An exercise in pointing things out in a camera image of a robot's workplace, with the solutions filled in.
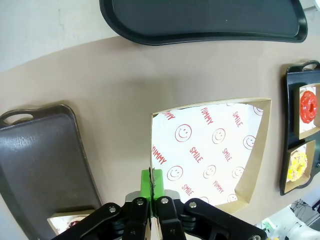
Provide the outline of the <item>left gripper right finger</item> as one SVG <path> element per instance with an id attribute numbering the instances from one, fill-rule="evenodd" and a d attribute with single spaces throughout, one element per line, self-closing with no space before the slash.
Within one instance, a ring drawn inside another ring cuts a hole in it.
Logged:
<path id="1" fill-rule="evenodd" d="M 175 191 L 166 191 L 163 172 L 151 170 L 151 206 L 162 240 L 266 240 L 264 230 L 192 198 L 183 203 Z"/>

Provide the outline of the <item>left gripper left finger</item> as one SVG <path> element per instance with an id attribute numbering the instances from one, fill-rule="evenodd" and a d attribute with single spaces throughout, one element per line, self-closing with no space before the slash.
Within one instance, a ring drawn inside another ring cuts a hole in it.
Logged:
<path id="1" fill-rule="evenodd" d="M 108 202 L 54 237 L 55 240 L 149 240 L 151 171 L 141 172 L 140 190 L 128 194 L 123 206 Z"/>

